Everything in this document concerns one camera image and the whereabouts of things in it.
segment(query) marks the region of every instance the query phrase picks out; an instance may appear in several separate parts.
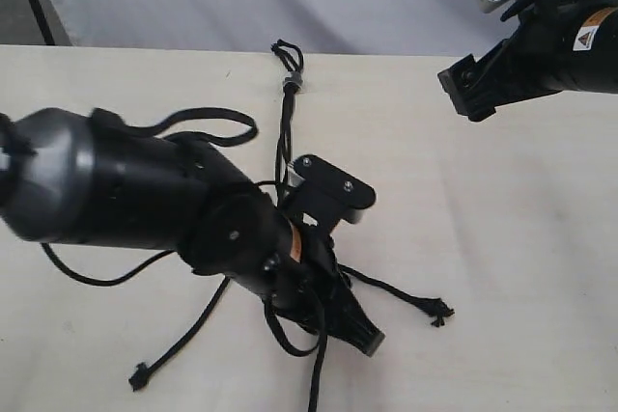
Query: white table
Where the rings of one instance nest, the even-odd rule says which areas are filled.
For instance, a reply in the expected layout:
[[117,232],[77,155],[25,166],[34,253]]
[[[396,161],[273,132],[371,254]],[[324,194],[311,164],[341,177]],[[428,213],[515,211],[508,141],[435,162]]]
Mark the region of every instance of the white table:
[[[472,124],[435,78],[452,62],[307,59],[295,155],[321,155],[378,192],[363,222],[337,229],[340,261],[457,311],[435,329],[357,284],[386,340],[372,359],[329,345],[320,410],[617,410],[618,97],[563,94]],[[270,179],[283,76],[268,55],[5,46],[0,111],[99,106],[148,124],[190,106],[236,108],[261,136],[225,153],[253,179]],[[4,227],[0,240],[0,410],[306,409],[313,360],[281,350],[243,288],[134,394],[133,366],[193,323],[219,279],[171,258],[125,286],[88,288],[36,244]],[[101,278],[146,256],[61,251]],[[297,330],[294,340],[308,343]]]

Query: table surface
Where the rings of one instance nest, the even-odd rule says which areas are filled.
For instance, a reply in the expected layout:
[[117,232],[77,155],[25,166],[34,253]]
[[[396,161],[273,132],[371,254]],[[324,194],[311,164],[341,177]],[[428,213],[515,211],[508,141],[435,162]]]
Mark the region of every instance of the table surface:
[[[452,62],[307,57],[295,155],[317,154],[378,192],[360,224],[335,231],[340,262],[457,311],[435,329],[357,284],[386,340],[371,359],[329,344],[319,409],[618,410],[617,97],[565,93],[472,124],[435,78]],[[2,46],[0,109],[20,118],[103,107],[150,124],[186,107],[235,108],[261,135],[225,154],[254,180],[271,179],[283,76],[266,54]],[[135,364],[175,342],[220,279],[170,258],[119,288],[89,288],[4,226],[0,241],[0,410],[306,409],[313,359],[279,347],[243,288],[134,394]],[[60,251],[100,278],[147,256]],[[307,337],[294,330],[295,341]]]

